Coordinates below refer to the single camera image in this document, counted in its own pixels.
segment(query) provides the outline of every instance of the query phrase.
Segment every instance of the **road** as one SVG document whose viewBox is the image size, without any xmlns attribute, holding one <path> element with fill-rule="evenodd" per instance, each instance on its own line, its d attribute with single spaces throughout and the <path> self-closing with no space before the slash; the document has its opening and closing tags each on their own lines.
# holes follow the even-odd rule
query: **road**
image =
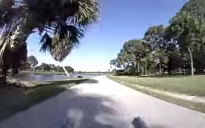
<svg viewBox="0 0 205 128">
<path fill-rule="evenodd" d="M 105 76 L 0 122 L 0 128 L 205 128 L 205 114 L 132 90 Z"/>
</svg>

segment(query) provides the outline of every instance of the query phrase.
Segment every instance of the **palm frond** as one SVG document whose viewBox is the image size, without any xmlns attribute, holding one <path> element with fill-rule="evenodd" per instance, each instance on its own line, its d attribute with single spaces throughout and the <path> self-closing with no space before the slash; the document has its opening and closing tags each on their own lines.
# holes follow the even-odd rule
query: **palm frond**
<svg viewBox="0 0 205 128">
<path fill-rule="evenodd" d="M 0 36 L 8 36 L 22 22 L 22 8 L 14 0 L 0 0 Z"/>
<path fill-rule="evenodd" d="M 48 35 L 48 33 L 45 33 L 42 36 L 40 42 L 42 43 L 40 51 L 46 52 L 47 50 L 50 50 L 50 47 L 52 47 L 52 38 Z"/>
</svg>

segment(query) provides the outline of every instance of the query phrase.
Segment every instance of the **water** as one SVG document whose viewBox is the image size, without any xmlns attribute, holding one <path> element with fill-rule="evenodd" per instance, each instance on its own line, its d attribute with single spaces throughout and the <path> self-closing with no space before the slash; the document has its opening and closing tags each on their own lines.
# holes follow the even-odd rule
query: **water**
<svg viewBox="0 0 205 128">
<path fill-rule="evenodd" d="M 77 78 L 78 76 L 82 76 L 83 78 L 92 78 L 97 75 L 98 74 L 71 74 L 70 78 Z M 58 81 L 58 80 L 68 79 L 66 75 L 53 75 L 53 74 L 37 75 L 37 74 L 29 74 L 29 73 L 19 74 L 14 78 L 23 81 Z"/>
</svg>

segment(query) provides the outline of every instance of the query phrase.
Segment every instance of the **green lawn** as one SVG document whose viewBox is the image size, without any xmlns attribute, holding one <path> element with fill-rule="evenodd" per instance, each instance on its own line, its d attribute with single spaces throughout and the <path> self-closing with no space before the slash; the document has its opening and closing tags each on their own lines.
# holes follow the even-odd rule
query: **green lawn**
<svg viewBox="0 0 205 128">
<path fill-rule="evenodd" d="M 2 88 L 0 89 L 0 121 L 65 91 L 70 85 L 86 80 L 71 79 L 43 84 L 32 83 L 35 86 L 30 88 Z"/>
<path fill-rule="evenodd" d="M 108 76 L 110 79 L 124 84 L 130 88 L 143 92 L 145 94 L 157 97 L 159 99 L 177 104 L 189 109 L 205 113 L 205 104 L 191 102 L 188 100 L 170 97 L 164 94 L 142 89 L 140 86 L 152 87 L 160 90 L 166 90 L 177 93 L 186 93 L 188 95 L 205 96 L 205 75 L 200 76 L 178 76 L 178 77 L 129 77 L 129 76 Z"/>
<path fill-rule="evenodd" d="M 114 80 L 152 87 L 160 90 L 205 97 L 205 75 L 176 77 L 110 76 Z"/>
</svg>

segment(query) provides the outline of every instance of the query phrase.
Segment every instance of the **blue sky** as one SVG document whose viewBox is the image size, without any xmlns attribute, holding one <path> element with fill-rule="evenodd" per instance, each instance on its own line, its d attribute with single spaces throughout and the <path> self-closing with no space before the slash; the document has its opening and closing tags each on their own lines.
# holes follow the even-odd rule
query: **blue sky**
<svg viewBox="0 0 205 128">
<path fill-rule="evenodd" d="M 69 65 L 78 71 L 107 71 L 109 62 L 116 58 L 123 44 L 140 39 L 153 25 L 168 25 L 188 0 L 101 0 L 98 22 L 91 25 L 81 44 L 62 62 L 56 62 L 48 53 L 39 52 L 39 36 L 28 40 L 28 55 L 39 63 Z"/>
</svg>

